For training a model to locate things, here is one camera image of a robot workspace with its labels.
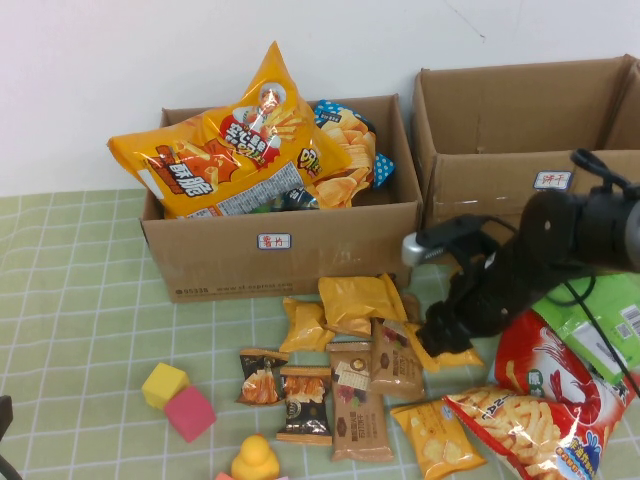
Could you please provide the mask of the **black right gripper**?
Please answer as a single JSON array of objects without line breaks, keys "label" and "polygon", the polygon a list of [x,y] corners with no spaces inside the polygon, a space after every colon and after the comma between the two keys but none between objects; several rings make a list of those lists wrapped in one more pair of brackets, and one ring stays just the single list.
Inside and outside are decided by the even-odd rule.
[{"label": "black right gripper", "polygon": [[480,269],[460,299],[438,301],[426,311],[422,344],[431,357],[463,353],[470,336],[493,336],[562,281],[565,243],[517,234]]}]

